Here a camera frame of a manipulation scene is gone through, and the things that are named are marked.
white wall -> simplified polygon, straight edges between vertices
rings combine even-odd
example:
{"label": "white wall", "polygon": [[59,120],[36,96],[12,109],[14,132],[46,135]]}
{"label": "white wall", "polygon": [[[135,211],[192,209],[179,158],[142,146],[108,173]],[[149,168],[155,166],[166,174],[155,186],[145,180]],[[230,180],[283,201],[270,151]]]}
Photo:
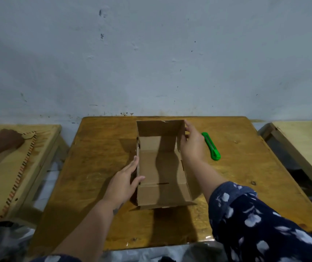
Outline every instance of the white wall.
{"label": "white wall", "polygon": [[0,0],[0,123],[121,113],[312,119],[312,0]]}

green utility knife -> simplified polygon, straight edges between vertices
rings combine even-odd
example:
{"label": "green utility knife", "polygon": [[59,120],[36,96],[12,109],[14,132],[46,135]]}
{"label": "green utility knife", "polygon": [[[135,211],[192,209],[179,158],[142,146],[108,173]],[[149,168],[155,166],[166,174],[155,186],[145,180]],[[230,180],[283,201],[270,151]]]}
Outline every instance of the green utility knife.
{"label": "green utility knife", "polygon": [[210,157],[214,161],[218,161],[220,159],[220,154],[217,148],[215,147],[214,143],[212,142],[210,136],[206,132],[202,132],[202,135],[204,137],[204,140],[206,141],[206,144],[208,145],[209,151],[210,151]]}

cardboard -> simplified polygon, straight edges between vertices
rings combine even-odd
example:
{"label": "cardboard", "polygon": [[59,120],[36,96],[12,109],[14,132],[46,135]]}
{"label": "cardboard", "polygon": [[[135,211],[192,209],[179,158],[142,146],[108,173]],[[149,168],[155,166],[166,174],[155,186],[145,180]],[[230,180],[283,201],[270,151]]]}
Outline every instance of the cardboard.
{"label": "cardboard", "polygon": [[138,120],[137,176],[143,175],[137,191],[142,209],[194,205],[201,194],[193,173],[184,168],[180,140],[184,120]]}

wooden table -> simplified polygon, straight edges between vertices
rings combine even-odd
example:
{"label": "wooden table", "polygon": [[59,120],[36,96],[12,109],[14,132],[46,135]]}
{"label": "wooden table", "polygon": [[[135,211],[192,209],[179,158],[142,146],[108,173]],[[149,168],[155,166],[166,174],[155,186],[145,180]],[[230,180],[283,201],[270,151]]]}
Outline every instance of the wooden table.
{"label": "wooden table", "polygon": [[274,136],[312,180],[312,121],[276,121],[259,134],[265,140]]}
{"label": "wooden table", "polygon": [[[29,256],[52,251],[102,198],[110,177],[135,154],[136,120],[185,117],[86,117],[29,248]],[[312,231],[312,203],[246,117],[186,117],[208,132],[222,158],[207,161],[229,180],[251,186],[260,199]],[[212,239],[208,206],[137,210],[127,202],[115,216],[104,249],[179,245]]]}
{"label": "wooden table", "polygon": [[61,125],[0,125],[20,133],[36,131],[36,142],[21,177],[14,200],[4,221],[36,228],[42,212],[33,208],[32,199],[53,159],[65,160],[69,147],[60,136]]}

cardboard box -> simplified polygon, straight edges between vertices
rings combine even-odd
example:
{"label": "cardboard box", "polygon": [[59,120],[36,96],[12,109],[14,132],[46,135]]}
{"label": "cardboard box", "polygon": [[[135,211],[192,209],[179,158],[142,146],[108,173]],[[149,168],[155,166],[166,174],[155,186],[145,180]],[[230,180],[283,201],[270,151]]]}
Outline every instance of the cardboard box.
{"label": "cardboard box", "polygon": [[137,122],[137,202],[143,209],[194,205],[201,190],[193,173],[184,168],[180,153],[184,120],[144,120]]}

